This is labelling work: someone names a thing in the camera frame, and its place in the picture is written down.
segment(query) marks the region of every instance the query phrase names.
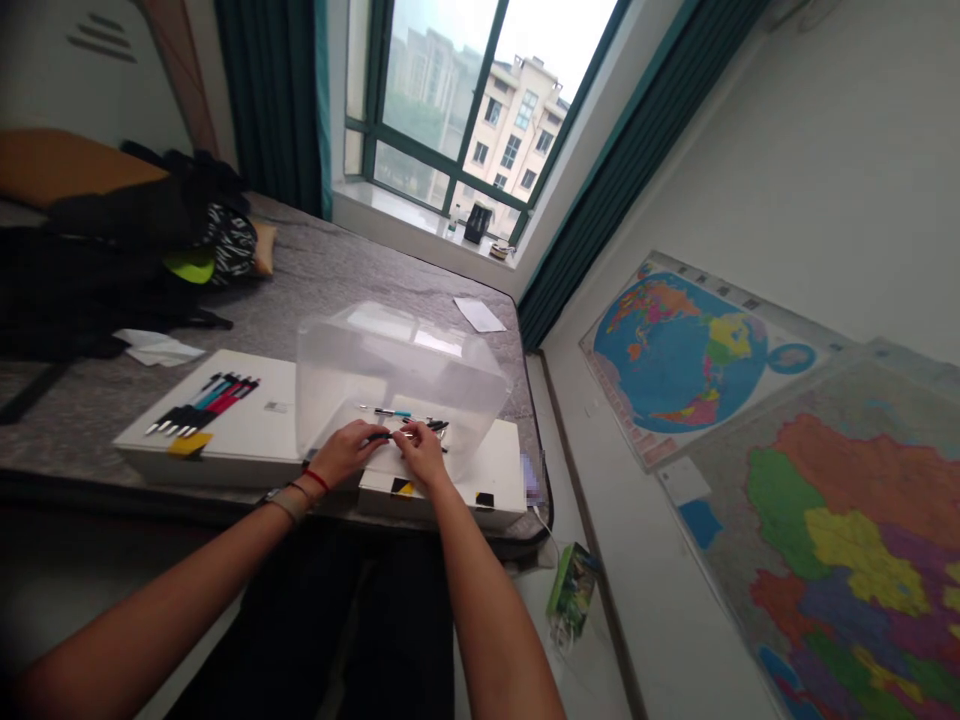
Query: person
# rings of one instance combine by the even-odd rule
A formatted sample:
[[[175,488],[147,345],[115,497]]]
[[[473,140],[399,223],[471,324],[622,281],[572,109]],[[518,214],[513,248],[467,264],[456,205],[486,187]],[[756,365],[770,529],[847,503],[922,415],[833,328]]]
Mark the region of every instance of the person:
[[[361,583],[366,540],[331,523],[291,532],[294,513],[262,504],[15,678],[25,716],[133,717],[253,578],[169,718],[315,717],[357,587],[339,717],[452,717],[454,626],[472,717],[564,717],[530,616],[451,482],[439,439],[423,423],[407,428],[411,437],[392,439],[433,504],[439,541],[380,543]],[[362,420],[339,429],[281,491],[286,501],[309,510],[388,442],[381,434],[390,437]]]

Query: sky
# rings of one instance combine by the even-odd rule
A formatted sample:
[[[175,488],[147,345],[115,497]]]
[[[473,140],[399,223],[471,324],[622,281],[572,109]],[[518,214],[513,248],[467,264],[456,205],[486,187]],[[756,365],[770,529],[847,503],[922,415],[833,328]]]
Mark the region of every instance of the sky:
[[[572,102],[615,2],[510,0],[495,57],[513,63],[514,55],[536,55],[563,84],[560,97]],[[496,0],[396,0],[393,34],[406,40],[408,29],[433,28],[458,50],[483,55],[496,7]]]

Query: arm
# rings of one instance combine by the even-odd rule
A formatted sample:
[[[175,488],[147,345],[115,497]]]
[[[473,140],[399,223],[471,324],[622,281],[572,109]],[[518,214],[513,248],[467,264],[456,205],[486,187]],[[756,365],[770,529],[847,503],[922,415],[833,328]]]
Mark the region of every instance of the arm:
[[[436,512],[473,717],[565,717],[530,615],[447,475],[440,441],[422,423],[414,432],[393,438]]]
[[[389,432],[362,420],[341,428],[310,463],[330,487],[362,467]],[[323,487],[308,476],[282,492],[309,510]],[[27,668],[17,699],[38,718],[128,718],[153,696],[293,528],[272,503],[243,518]]]

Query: white cardboard box lid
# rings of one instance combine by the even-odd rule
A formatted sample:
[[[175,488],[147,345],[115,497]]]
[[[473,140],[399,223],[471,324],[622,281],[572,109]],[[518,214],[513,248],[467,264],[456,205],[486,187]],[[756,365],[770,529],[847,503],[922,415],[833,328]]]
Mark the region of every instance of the white cardboard box lid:
[[[397,448],[390,445],[377,452],[388,450],[396,452]],[[360,479],[360,490],[393,494],[395,481],[409,479],[409,473],[395,475],[367,470]],[[527,495],[520,462],[520,434],[515,423],[494,420],[468,469],[454,483],[454,487],[471,507],[483,504],[477,502],[478,493],[488,493],[493,495],[494,510],[519,513],[527,511]],[[426,499],[416,487],[412,496]]]
[[[214,353],[120,433],[113,444],[126,450],[165,452],[173,438],[160,433],[144,436],[147,428],[171,408],[190,400],[218,372],[260,378],[260,385],[201,430],[213,435],[204,455],[299,462],[294,405],[296,363],[233,350]]]

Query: window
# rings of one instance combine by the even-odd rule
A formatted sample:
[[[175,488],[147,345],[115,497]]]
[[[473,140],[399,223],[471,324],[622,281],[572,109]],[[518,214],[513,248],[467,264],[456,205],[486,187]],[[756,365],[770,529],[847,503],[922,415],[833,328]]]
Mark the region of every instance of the window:
[[[507,140],[507,147],[503,149],[503,158],[501,158],[500,164],[507,170],[513,168],[513,161],[517,159],[517,150],[519,149],[520,138],[516,135],[511,135],[510,139]]]
[[[478,142],[477,146],[473,149],[473,161],[477,165],[483,165],[487,161],[487,146],[482,142]]]
[[[542,152],[546,155],[550,152],[550,143],[553,142],[553,135],[548,133],[546,130],[543,130],[540,133],[540,139],[537,140],[537,152]]]
[[[523,128],[524,130],[530,127],[530,118],[533,117],[533,111],[536,109],[537,100],[539,99],[537,94],[530,90],[527,90],[523,94],[523,102],[520,104],[520,109],[517,110],[517,127]]]
[[[488,235],[515,244],[628,2],[347,2],[346,172],[441,215],[483,202],[495,208]],[[574,46],[563,63],[538,59]]]
[[[487,114],[483,116],[483,119],[491,125],[496,125],[497,121],[500,119],[500,108],[502,107],[503,105],[498,103],[493,98],[490,98],[490,101],[487,103]]]

